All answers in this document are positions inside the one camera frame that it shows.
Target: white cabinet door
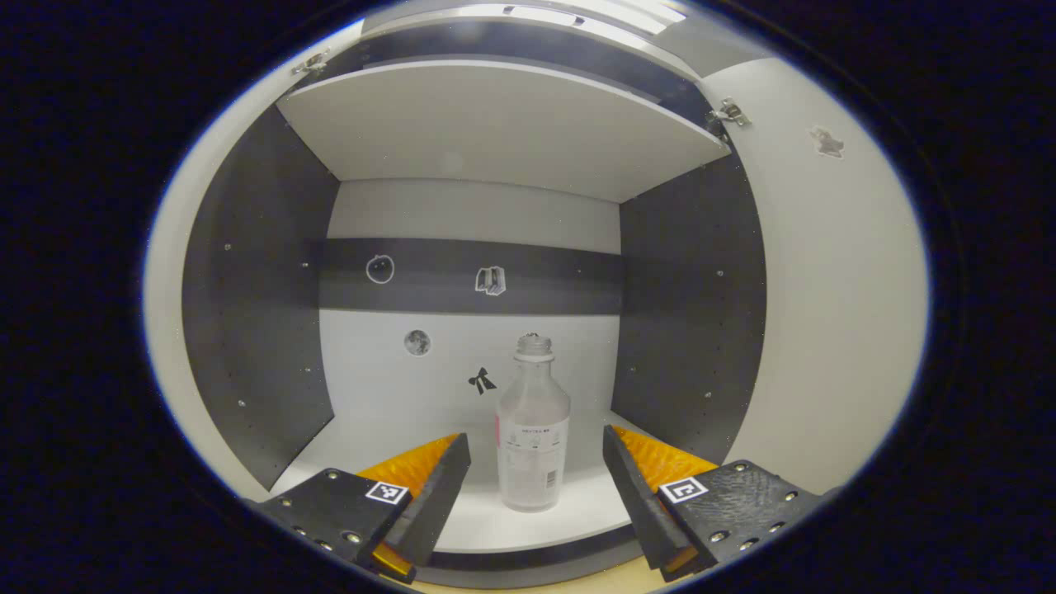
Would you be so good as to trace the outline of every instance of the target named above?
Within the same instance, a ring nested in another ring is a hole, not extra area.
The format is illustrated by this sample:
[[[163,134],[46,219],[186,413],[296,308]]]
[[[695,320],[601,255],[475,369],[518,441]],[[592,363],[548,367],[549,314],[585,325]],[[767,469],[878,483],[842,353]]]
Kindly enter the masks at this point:
[[[881,148],[787,62],[740,63],[699,87],[752,120],[727,131],[767,259],[759,375],[729,460],[824,491],[868,460],[916,377],[928,316],[921,230]]]

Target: white back wall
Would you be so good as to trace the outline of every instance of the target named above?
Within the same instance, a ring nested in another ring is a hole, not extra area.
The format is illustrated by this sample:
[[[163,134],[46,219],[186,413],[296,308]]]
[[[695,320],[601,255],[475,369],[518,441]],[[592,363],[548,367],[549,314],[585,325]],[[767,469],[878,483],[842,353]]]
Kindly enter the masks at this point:
[[[612,202],[505,184],[344,182],[328,237],[460,239],[619,254],[620,212]],[[395,271],[400,274],[398,261]],[[410,413],[431,422],[491,422],[495,400],[516,370],[516,339],[528,332],[553,339],[553,374],[573,409],[607,411],[611,405],[619,316],[324,309],[319,323],[326,387],[338,419],[408,419]],[[422,357],[403,347],[412,330],[423,330],[432,340]],[[483,395],[469,384],[482,367],[498,387]]]
[[[727,131],[744,164],[767,261],[767,326],[744,458],[814,493],[846,482],[898,416],[923,351],[927,264],[912,206],[880,147],[833,97],[767,58],[704,77],[752,125]],[[842,159],[821,154],[826,128]]]

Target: white shelf board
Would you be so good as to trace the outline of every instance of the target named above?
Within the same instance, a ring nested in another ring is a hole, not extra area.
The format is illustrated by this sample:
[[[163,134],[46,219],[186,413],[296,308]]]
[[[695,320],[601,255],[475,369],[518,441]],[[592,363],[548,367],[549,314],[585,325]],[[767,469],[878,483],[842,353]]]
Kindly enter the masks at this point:
[[[602,429],[609,424],[645,433],[612,411],[573,411],[561,499],[546,512],[513,512],[499,500],[493,423],[430,423],[413,416],[392,422],[335,417],[286,468],[271,495],[324,468],[357,472],[430,440],[465,432],[472,464],[435,551],[505,553],[571,542],[630,523],[602,460]]]
[[[631,93],[511,62],[377,67],[277,105],[342,181],[497,182],[622,203],[730,154],[702,128]]]

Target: bow sticker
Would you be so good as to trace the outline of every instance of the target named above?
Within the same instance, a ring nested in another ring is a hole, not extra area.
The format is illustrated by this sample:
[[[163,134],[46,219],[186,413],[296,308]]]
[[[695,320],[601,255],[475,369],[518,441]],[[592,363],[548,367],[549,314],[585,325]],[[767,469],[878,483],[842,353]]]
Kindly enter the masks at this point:
[[[491,379],[488,379],[487,375],[488,370],[482,367],[480,371],[477,372],[475,376],[469,378],[469,385],[476,386],[476,391],[482,394],[485,390],[494,390],[497,386],[492,384]]]

